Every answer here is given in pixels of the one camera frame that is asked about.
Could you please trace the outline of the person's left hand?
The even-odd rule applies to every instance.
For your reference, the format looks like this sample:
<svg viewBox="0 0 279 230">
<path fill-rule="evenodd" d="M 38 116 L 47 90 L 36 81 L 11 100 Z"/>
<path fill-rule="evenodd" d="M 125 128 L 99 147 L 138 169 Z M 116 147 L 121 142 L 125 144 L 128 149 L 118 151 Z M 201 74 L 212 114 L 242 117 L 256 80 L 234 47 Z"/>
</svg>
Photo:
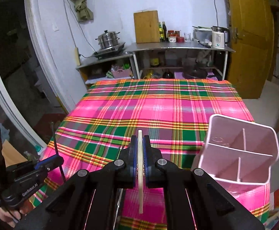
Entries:
<svg viewBox="0 0 279 230">
<path fill-rule="evenodd" d="M 0 220 L 7 223 L 10 227 L 14 228 L 22 216 L 27 215 L 32 211 L 33 206 L 31 203 L 22 206 L 19 210 L 8 211 L 5 208 L 0 208 Z"/>
</svg>

